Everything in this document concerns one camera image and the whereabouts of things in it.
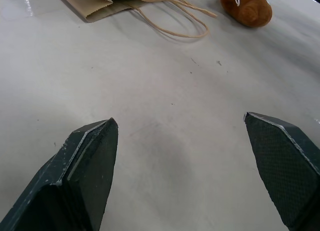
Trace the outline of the brown kraft paper bag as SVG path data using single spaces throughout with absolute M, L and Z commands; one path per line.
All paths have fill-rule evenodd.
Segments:
M 209 33 L 208 26 L 198 19 L 195 15 L 189 12 L 187 9 L 192 9 L 201 12 L 209 17 L 216 18 L 217 15 L 211 11 L 203 8 L 199 8 L 186 0 L 63 0 L 68 6 L 79 15 L 84 21 L 93 23 L 102 20 L 106 17 L 117 14 L 125 10 L 137 11 L 151 26 L 158 31 L 181 38 L 199 39 L 206 36 Z M 199 35 L 186 35 L 164 29 L 154 22 L 152 22 L 141 10 L 141 7 L 145 4 L 169 2 L 180 9 L 183 13 L 194 19 L 205 28 L 205 32 Z

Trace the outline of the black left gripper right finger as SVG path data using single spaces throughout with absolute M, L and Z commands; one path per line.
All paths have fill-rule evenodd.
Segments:
M 320 148 L 298 127 L 247 112 L 243 120 L 256 166 L 289 231 L 320 231 Z

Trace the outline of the brown plush toy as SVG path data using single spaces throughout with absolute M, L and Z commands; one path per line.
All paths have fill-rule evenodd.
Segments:
M 220 0 L 220 3 L 228 15 L 249 28 L 264 27 L 272 19 L 272 7 L 267 0 Z

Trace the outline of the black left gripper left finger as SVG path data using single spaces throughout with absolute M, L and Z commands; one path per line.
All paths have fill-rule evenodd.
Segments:
M 113 118 L 74 130 L 33 176 L 0 222 L 0 231 L 99 231 L 118 136 Z

